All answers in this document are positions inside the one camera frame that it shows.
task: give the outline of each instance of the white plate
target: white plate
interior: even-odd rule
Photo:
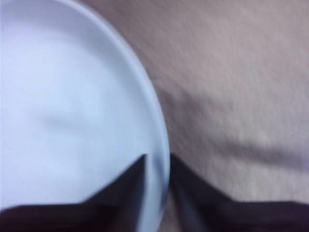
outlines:
[[[2,1],[1,208],[78,203],[143,153],[139,231],[149,232],[164,210],[169,146],[137,57],[79,3]]]

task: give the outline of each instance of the beige carpet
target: beige carpet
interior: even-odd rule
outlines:
[[[84,2],[141,59],[171,151],[235,199],[309,203],[308,0]]]

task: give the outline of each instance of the white bowl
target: white bowl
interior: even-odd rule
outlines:
[[[139,60],[80,3],[2,1],[1,209],[78,203],[145,153],[138,231],[152,232],[165,206],[169,145]]]

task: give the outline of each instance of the beige fabric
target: beige fabric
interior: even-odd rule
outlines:
[[[171,151],[236,199],[309,203],[309,1],[84,2],[141,59]]]

